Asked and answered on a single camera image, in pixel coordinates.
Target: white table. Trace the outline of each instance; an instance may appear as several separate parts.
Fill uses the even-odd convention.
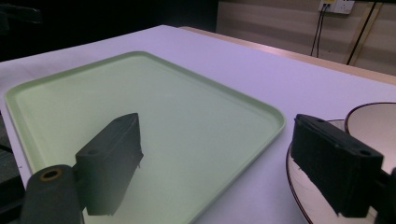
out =
[[[304,223],[286,176],[296,114],[343,119],[357,105],[396,102],[396,86],[273,53],[159,26],[71,49],[0,63],[0,109],[21,177],[31,175],[4,94],[22,82],[143,50],[255,97],[282,111],[284,132],[197,220],[198,223]]]

